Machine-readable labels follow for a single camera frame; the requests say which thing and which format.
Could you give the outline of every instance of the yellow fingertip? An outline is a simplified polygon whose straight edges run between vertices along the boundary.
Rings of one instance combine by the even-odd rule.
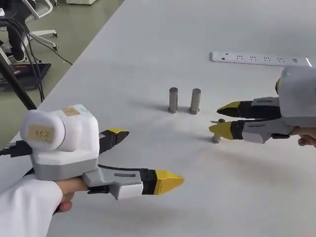
[[[156,170],[157,183],[154,195],[161,195],[180,186],[184,182],[184,177],[173,174],[167,170]]]
[[[229,140],[233,140],[233,135],[231,133],[232,122],[221,122],[216,125],[210,126],[208,129],[221,137],[224,137]]]
[[[223,110],[227,108],[238,108],[239,104],[240,104],[240,101],[231,102],[223,107],[220,107],[218,110]]]
[[[114,128],[110,128],[108,129],[109,131],[113,132],[113,133],[120,133],[120,132],[128,132],[127,130],[124,130],[124,129],[121,129],[121,128],[117,128],[117,127],[114,127]]]

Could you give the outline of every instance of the chair leg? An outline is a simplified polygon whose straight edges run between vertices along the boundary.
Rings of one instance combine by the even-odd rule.
[[[37,34],[34,34],[33,32],[30,33],[30,36],[35,39],[35,40],[38,40],[39,42],[51,47],[51,48],[54,48],[56,47],[56,44],[48,39],[45,39]]]
[[[0,54],[1,54],[1,56],[3,57],[3,59],[5,60],[5,62],[6,62],[8,65],[11,65],[10,60],[8,59],[8,57],[6,56],[6,54],[5,54],[5,52],[2,50],[2,48],[0,48]]]
[[[31,34],[35,36],[46,36],[46,35],[56,35],[57,32],[55,30],[32,31]]]

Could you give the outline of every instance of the metal cylinder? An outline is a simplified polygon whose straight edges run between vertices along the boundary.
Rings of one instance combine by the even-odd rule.
[[[214,122],[214,123],[221,123],[221,122],[225,122],[224,119],[220,118],[217,122],[216,121],[211,121],[211,122]],[[211,139],[212,143],[214,144],[218,144],[220,143],[221,141],[221,136],[217,135],[217,134],[214,134],[214,136],[212,137]]]
[[[197,115],[199,113],[199,101],[201,98],[201,90],[193,89],[192,98],[191,98],[191,106],[190,106],[190,114]]]
[[[178,88],[172,87],[169,89],[169,112],[175,114],[178,112]]]

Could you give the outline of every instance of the label sticker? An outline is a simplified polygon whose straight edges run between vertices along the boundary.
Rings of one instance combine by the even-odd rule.
[[[54,140],[54,127],[30,124],[27,139],[34,142],[45,142],[51,144]]]
[[[80,115],[78,110],[76,110],[74,107],[63,108],[63,109],[61,109],[61,111],[64,112],[64,114],[68,117]]]

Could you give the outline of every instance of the small metal peg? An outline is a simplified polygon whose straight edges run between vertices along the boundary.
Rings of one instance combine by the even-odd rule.
[[[222,118],[220,118],[218,121],[212,121],[211,120],[211,123],[222,123],[222,122],[225,122],[225,120],[222,119]],[[214,136],[211,139],[211,142],[214,143],[214,144],[220,143],[221,142],[221,136],[219,136],[217,134],[214,134]]]

